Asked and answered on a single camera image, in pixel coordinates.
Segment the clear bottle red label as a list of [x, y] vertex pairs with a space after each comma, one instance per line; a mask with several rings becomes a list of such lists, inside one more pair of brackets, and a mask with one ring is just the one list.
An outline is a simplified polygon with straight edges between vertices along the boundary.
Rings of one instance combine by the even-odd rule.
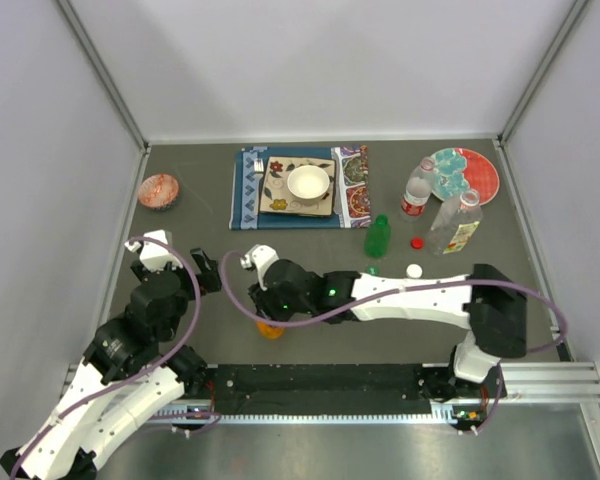
[[435, 162], [424, 157], [410, 174], [401, 199], [401, 212], [408, 221], [419, 219], [426, 207], [434, 186]]

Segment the square clear juice bottle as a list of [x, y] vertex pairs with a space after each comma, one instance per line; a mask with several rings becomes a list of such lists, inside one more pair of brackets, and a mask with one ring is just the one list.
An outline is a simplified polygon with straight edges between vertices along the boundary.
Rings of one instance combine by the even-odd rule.
[[466, 190], [446, 199], [427, 232], [426, 245], [435, 256], [460, 252], [483, 219], [480, 194]]

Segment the red bottle cap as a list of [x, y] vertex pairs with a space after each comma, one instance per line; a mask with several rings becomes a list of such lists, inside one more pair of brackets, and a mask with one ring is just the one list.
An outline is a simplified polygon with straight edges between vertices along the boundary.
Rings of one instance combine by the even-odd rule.
[[415, 237], [411, 240], [411, 247], [415, 250], [421, 250], [424, 248], [425, 242], [420, 237]]

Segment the white bottle cap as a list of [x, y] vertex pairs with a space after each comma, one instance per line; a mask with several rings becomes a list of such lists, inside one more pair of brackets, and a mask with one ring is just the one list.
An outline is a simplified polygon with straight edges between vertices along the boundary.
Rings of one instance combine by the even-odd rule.
[[420, 279], [423, 275], [423, 269], [420, 265], [412, 263], [406, 267], [405, 273], [409, 279]]

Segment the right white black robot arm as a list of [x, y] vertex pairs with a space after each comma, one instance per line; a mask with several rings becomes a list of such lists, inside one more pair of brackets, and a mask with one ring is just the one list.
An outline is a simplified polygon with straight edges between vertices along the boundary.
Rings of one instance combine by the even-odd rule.
[[368, 322], [397, 319], [448, 324], [466, 331], [450, 357], [446, 380], [456, 394], [478, 389], [502, 359], [527, 351], [527, 295], [489, 264], [476, 264], [469, 275], [443, 279], [397, 279], [355, 271], [319, 275], [290, 260], [276, 260], [249, 287], [256, 313], [288, 322], [296, 314], [319, 316], [357, 302], [327, 321]]

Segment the green plastic bottle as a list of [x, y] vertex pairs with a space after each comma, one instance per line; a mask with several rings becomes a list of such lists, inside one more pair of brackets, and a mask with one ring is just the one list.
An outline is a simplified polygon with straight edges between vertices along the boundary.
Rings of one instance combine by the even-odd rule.
[[364, 253], [371, 258], [383, 257], [389, 248], [391, 226], [387, 215], [378, 215], [369, 225], [364, 241]]

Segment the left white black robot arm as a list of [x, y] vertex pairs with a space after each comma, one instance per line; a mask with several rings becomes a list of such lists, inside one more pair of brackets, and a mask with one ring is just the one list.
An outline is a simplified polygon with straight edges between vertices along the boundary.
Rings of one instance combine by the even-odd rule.
[[5, 451], [13, 479], [93, 479], [114, 452], [159, 410], [183, 396], [208, 393], [207, 363], [188, 345], [161, 355], [190, 302], [221, 290], [218, 263], [190, 252], [186, 270], [159, 241], [134, 244], [139, 283], [125, 309], [100, 326], [65, 394], [41, 430]]

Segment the orange plastic bottle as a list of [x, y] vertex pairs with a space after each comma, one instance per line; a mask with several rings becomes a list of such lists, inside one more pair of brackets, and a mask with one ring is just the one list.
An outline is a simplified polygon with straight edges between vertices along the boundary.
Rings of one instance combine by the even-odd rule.
[[269, 340], [275, 340], [280, 338], [284, 332], [285, 329], [283, 327], [275, 327], [266, 323], [262, 323], [262, 322], [257, 322], [256, 323], [258, 331], [260, 332], [260, 334]]

